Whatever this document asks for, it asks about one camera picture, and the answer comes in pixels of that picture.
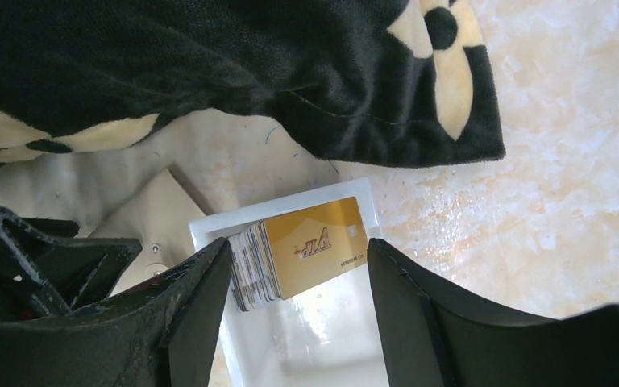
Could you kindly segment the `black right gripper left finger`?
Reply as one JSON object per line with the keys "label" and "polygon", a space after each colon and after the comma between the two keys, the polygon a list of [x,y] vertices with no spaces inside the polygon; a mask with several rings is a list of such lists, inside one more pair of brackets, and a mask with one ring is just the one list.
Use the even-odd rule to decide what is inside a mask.
{"label": "black right gripper left finger", "polygon": [[0,206],[0,386],[206,386],[231,275],[216,239],[112,293],[142,250]]}

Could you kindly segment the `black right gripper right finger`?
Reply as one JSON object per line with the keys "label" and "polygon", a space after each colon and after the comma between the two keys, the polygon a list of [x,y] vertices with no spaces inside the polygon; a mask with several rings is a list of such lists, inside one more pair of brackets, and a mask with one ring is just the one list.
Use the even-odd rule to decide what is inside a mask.
{"label": "black right gripper right finger", "polygon": [[391,386],[619,386],[619,304],[565,319],[483,298],[383,239],[368,275]]}

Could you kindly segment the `white plastic tray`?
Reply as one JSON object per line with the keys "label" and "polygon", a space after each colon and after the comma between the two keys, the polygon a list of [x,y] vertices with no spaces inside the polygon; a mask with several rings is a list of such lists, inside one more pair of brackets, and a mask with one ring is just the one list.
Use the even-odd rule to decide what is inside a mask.
{"label": "white plastic tray", "polygon": [[[266,218],[355,198],[367,238],[383,235],[365,177],[213,214],[192,221],[193,246],[203,249]],[[242,312],[226,296],[217,360],[232,386],[386,386],[376,313],[365,265],[288,301]]]}

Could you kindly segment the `beige card holder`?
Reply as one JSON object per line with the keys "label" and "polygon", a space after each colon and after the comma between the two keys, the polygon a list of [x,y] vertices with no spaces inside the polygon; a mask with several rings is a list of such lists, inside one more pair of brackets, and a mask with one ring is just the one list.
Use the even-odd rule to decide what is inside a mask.
{"label": "beige card holder", "polygon": [[142,251],[123,271],[110,296],[152,279],[195,253],[189,223],[205,213],[170,169],[146,185],[109,215],[92,238],[134,238]]}

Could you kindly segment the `stack of credit cards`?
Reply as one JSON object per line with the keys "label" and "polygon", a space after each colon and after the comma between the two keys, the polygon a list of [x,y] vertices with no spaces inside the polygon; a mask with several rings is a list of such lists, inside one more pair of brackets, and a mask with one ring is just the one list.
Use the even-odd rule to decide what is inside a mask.
{"label": "stack of credit cards", "polygon": [[264,220],[228,238],[231,245],[231,290],[243,312],[281,300],[280,284]]}

